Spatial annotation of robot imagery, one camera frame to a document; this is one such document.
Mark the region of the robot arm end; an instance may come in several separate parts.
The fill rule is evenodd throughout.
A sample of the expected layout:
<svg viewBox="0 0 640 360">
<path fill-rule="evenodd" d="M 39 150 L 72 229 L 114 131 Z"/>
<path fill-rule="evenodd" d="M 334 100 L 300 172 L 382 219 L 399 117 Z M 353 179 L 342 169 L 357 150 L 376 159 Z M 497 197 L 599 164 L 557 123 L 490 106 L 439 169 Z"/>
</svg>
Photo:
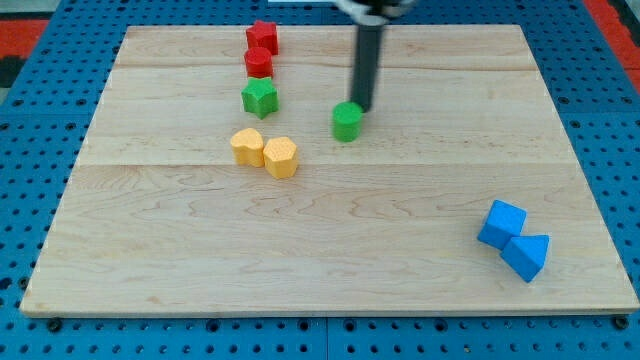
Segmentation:
<svg viewBox="0 0 640 360">
<path fill-rule="evenodd" d="M 417 0 L 334 0 L 356 24 L 382 26 L 411 11 Z"/>
</svg>

